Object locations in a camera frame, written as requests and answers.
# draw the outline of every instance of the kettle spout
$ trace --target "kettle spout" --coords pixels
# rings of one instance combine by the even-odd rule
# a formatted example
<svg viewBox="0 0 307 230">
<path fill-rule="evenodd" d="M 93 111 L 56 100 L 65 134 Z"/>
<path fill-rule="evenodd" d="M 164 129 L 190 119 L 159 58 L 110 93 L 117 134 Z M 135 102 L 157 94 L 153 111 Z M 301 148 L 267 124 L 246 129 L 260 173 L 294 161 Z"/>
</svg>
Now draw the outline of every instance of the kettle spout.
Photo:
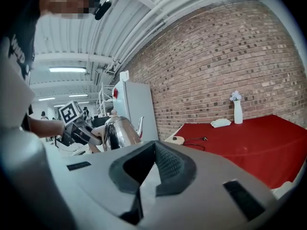
<svg viewBox="0 0 307 230">
<path fill-rule="evenodd" d="M 138 133 L 140 138 L 142 138 L 142 134 L 143 134 L 143 119 L 144 119 L 144 117 L 140 118 L 139 127 L 136 130 L 136 133 Z"/>
</svg>

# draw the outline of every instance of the fluorescent light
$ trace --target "fluorescent light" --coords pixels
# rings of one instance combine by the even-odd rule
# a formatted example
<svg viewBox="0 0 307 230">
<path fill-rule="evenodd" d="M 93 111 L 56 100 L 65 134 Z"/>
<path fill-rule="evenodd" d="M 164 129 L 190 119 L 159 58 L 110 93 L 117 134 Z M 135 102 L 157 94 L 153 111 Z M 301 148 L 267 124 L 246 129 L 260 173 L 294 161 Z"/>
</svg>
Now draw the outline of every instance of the fluorescent light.
<svg viewBox="0 0 307 230">
<path fill-rule="evenodd" d="M 50 72 L 86 72 L 84 67 L 49 67 Z"/>
<path fill-rule="evenodd" d="M 71 94 L 69 97 L 88 96 L 88 94 Z"/>
<path fill-rule="evenodd" d="M 54 100 L 55 98 L 54 97 L 51 97 L 51 98 L 45 98 L 45 99 L 39 99 L 39 101 L 48 101 L 48 100 Z"/>
</svg>

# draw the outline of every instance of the kettle lid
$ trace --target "kettle lid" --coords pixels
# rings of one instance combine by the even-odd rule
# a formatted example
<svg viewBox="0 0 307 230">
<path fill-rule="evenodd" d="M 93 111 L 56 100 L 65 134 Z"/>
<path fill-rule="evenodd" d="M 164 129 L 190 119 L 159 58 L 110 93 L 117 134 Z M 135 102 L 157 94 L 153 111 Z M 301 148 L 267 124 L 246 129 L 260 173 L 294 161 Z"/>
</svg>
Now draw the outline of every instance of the kettle lid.
<svg viewBox="0 0 307 230">
<path fill-rule="evenodd" d="M 127 119 L 124 116 L 117 116 L 117 111 L 115 111 L 114 109 L 112 110 L 111 114 L 113 115 L 112 117 L 110 117 L 105 124 L 110 124 L 110 123 L 114 123 L 116 121 L 120 121 L 120 120 L 124 120 Z"/>
</svg>

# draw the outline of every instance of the cable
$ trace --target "cable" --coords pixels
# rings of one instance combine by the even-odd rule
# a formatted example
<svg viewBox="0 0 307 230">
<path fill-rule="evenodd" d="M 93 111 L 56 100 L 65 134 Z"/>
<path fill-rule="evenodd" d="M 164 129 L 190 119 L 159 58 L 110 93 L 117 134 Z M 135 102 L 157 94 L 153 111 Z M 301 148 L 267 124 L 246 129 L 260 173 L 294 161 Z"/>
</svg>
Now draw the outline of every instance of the cable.
<svg viewBox="0 0 307 230">
<path fill-rule="evenodd" d="M 186 142 L 187 140 L 198 140 L 198 139 L 204 140 L 204 141 L 207 141 L 207 140 L 208 140 L 207 137 L 200 137 L 200 138 L 190 138 L 190 139 L 186 139 L 184 142 Z"/>
<path fill-rule="evenodd" d="M 204 141 L 207 141 L 208 139 L 207 139 L 207 137 L 200 137 L 200 138 L 190 138 L 190 139 L 186 139 L 184 142 L 183 142 L 183 146 L 184 145 L 192 145 L 192 146 L 199 146 L 199 147 L 202 147 L 203 148 L 203 151 L 205 151 L 206 150 L 206 148 L 203 146 L 203 145 L 200 145 L 200 144 L 192 144 L 192 143 L 185 143 L 187 140 L 198 140 L 198 139 L 200 139 L 200 140 L 204 140 Z"/>
<path fill-rule="evenodd" d="M 200 144 L 192 144 L 192 143 L 187 143 L 187 144 L 184 144 L 184 143 L 183 143 L 183 145 L 184 145 L 184 146 L 185 146 L 185 145 L 199 146 L 199 147 L 202 147 L 202 148 L 203 148 L 203 151 L 205 151 L 205 150 L 206 150 L 206 148 L 205 148 L 203 145 L 200 145 Z"/>
</svg>

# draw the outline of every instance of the red tablecloth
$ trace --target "red tablecloth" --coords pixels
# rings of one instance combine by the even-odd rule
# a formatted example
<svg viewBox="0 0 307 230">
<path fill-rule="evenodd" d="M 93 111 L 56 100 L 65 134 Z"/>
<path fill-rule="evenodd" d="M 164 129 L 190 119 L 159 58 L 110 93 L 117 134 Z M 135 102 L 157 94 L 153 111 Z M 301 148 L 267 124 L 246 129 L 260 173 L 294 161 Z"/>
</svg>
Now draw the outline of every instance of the red tablecloth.
<svg viewBox="0 0 307 230">
<path fill-rule="evenodd" d="M 208 141 L 189 140 L 187 143 L 201 144 L 205 151 L 229 159 L 270 188 L 292 182 L 307 156 L 307 130 L 275 115 L 220 128 L 210 124 L 184 124 L 176 136 L 207 137 Z"/>
</svg>

